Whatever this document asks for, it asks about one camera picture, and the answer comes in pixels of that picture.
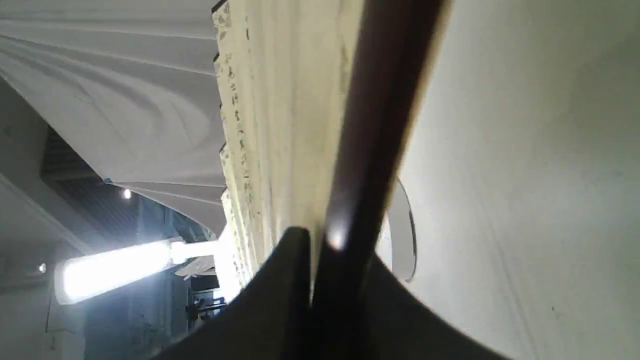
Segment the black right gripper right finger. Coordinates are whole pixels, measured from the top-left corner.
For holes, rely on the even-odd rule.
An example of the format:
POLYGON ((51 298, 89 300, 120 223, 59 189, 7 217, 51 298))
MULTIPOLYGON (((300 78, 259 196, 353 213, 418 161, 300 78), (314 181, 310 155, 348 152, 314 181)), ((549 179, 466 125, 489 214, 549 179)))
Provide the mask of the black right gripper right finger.
POLYGON ((374 256, 350 341, 352 360, 504 360, 425 307, 374 256))

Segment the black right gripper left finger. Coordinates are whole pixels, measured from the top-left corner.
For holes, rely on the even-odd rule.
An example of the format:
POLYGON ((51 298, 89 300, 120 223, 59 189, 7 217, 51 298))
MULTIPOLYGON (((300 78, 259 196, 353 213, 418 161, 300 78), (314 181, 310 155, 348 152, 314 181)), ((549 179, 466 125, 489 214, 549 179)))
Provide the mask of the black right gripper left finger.
POLYGON ((311 360, 310 245, 306 228, 288 228, 231 303, 155 359, 311 360))

